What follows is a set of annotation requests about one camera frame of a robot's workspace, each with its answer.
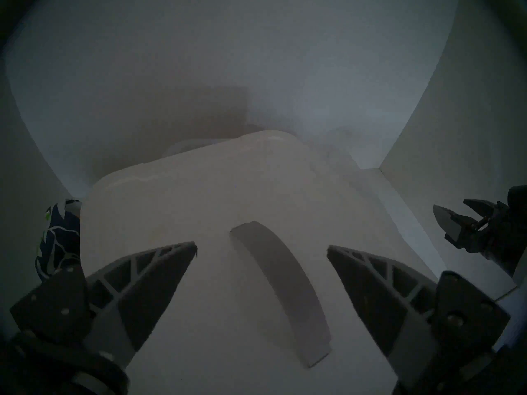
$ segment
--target white panel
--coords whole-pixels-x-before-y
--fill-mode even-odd
[[[6,53],[29,132],[76,196],[192,138],[338,133],[378,167],[457,0],[41,0]]]

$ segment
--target blue patterned cloth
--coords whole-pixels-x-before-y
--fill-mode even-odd
[[[81,202],[66,200],[46,211],[46,227],[35,259],[38,277],[45,281],[58,269],[80,264]]]

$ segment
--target screw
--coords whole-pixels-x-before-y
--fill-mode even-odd
[[[453,313],[446,316],[446,320],[449,322],[450,325],[453,325],[454,327],[461,327],[465,323],[462,317]]]
[[[481,303],[481,309],[491,313],[494,310],[494,306],[484,301],[483,303]]]

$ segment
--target patterned fabric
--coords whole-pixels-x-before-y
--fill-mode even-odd
[[[81,202],[66,200],[46,211],[46,227],[35,259],[38,277],[45,281],[57,269],[80,264]]]

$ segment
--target white wall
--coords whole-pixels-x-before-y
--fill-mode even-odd
[[[40,283],[35,257],[44,230],[44,213],[50,205],[70,196],[28,133],[1,59],[0,110],[0,327],[3,335],[10,337],[17,331],[10,307]]]
[[[378,167],[457,0],[41,0],[12,40],[22,118],[73,195],[189,138],[332,133]]]
[[[432,205],[476,216],[464,198],[506,202],[527,183],[527,66],[482,0],[459,0],[437,68],[380,169],[447,267],[497,297],[512,281],[493,262],[446,242]]]

